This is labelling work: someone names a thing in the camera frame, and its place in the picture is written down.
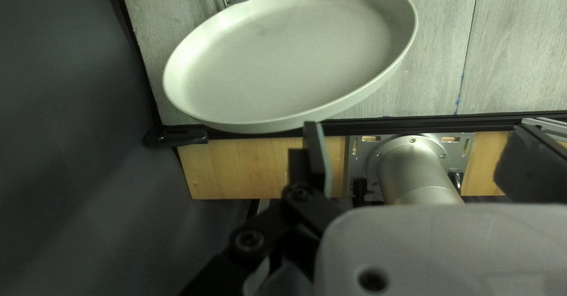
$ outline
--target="screw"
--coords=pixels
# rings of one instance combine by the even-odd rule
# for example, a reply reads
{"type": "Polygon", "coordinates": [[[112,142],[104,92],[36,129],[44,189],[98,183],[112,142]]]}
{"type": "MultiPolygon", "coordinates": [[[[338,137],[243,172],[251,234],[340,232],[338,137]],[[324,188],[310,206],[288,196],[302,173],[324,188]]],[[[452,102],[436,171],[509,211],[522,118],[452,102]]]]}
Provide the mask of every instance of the screw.
{"type": "Polygon", "coordinates": [[[290,187],[289,193],[294,201],[299,202],[307,201],[311,197],[311,193],[307,189],[296,186],[290,187]]]}
{"type": "Polygon", "coordinates": [[[264,245],[264,235],[259,230],[242,230],[238,233],[235,243],[241,251],[252,252],[264,245]]]}
{"type": "Polygon", "coordinates": [[[367,271],[358,277],[358,283],[369,292],[379,292],[386,288],[386,279],[374,271],[367,271]]]}

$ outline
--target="metal cylinder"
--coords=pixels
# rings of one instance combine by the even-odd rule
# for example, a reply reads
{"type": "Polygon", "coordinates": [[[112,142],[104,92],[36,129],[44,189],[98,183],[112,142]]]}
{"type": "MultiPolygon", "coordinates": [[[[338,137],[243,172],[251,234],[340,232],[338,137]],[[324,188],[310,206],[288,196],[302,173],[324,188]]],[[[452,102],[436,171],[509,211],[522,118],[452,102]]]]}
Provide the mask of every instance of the metal cylinder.
{"type": "Polygon", "coordinates": [[[462,204],[439,162],[421,145],[402,145],[382,154],[378,180],[386,204],[462,204]]]}

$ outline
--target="blue mark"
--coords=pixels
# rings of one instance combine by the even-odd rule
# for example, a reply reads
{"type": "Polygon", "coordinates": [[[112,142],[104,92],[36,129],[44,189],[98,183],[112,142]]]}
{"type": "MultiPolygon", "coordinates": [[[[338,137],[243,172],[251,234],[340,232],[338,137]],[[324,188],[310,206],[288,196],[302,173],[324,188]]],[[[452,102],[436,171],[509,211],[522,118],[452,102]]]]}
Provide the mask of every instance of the blue mark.
{"type": "Polygon", "coordinates": [[[457,101],[455,102],[455,105],[457,106],[457,108],[455,109],[455,112],[453,113],[454,115],[458,115],[457,110],[459,109],[459,104],[460,104],[460,94],[457,97],[457,101]]]}

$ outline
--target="black bracket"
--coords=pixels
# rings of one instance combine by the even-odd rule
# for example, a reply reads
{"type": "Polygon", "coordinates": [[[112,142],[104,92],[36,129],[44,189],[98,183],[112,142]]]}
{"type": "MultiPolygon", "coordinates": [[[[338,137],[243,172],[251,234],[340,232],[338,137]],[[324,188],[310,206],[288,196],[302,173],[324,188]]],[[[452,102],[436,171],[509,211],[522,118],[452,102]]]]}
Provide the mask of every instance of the black bracket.
{"type": "Polygon", "coordinates": [[[144,144],[152,148],[175,148],[209,143],[207,131],[184,126],[154,126],[144,136],[144,144]]]}

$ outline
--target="wooden board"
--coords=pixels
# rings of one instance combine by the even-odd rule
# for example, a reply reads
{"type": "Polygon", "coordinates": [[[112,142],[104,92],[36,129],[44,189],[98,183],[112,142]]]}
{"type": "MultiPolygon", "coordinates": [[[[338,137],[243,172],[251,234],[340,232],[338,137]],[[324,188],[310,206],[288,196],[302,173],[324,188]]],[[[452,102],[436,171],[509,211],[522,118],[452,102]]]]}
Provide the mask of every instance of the wooden board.
{"type": "Polygon", "coordinates": [[[464,174],[461,195],[503,195],[494,183],[494,170],[508,141],[508,131],[477,132],[464,174]]]}
{"type": "MultiPolygon", "coordinates": [[[[501,195],[494,184],[496,163],[509,132],[478,132],[465,172],[462,195],[501,195]]],[[[327,137],[333,168],[333,196],[344,192],[346,137],[327,137]]],[[[193,198],[278,198],[287,184],[287,149],[301,138],[211,140],[178,148],[193,198]]]]}
{"type": "Polygon", "coordinates": [[[567,109],[567,0],[477,0],[459,113],[567,109]]]}
{"type": "Polygon", "coordinates": [[[455,112],[475,0],[411,1],[418,32],[400,69],[376,93],[333,118],[455,112]]]}
{"type": "MultiPolygon", "coordinates": [[[[326,137],[332,196],[344,195],[345,137],[326,137]]],[[[211,140],[177,148],[191,197],[280,198],[287,184],[287,149],[301,138],[211,140]]]]}
{"type": "MultiPolygon", "coordinates": [[[[336,118],[446,115],[455,111],[475,0],[412,1],[420,27],[405,64],[377,93],[336,118]]],[[[162,88],[162,72],[174,48],[221,9],[221,0],[125,2],[163,123],[197,123],[169,102],[162,88]]]]}

